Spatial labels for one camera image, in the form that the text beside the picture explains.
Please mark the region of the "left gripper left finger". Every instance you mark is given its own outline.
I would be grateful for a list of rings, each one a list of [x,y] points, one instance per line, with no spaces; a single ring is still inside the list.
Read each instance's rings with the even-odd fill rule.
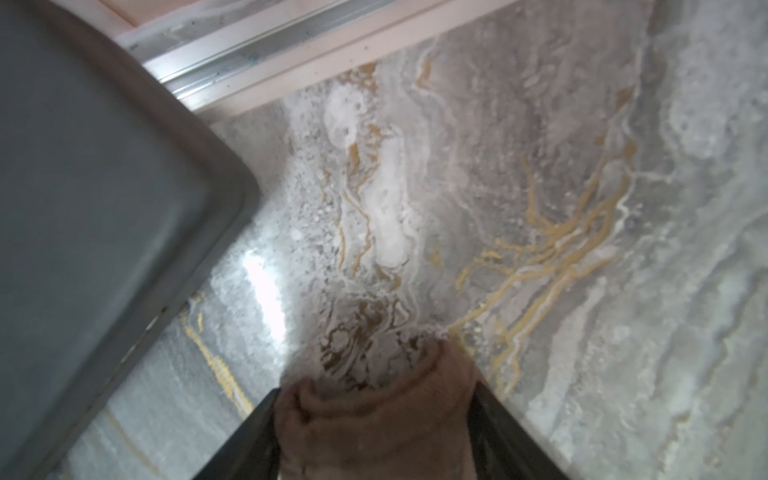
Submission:
[[[274,407],[280,393],[271,390],[249,414],[194,480],[276,480],[280,447],[275,433]]]

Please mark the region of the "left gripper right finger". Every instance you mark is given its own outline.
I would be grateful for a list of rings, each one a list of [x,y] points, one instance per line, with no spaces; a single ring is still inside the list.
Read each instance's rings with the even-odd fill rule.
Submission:
[[[473,393],[467,426],[478,479],[568,479],[481,382]]]

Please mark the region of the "brown trousers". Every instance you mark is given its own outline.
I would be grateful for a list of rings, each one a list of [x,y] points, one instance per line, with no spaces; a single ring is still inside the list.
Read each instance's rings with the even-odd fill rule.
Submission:
[[[276,401],[283,479],[475,479],[468,412],[480,374],[453,342],[430,343],[388,386],[325,398],[306,378]]]

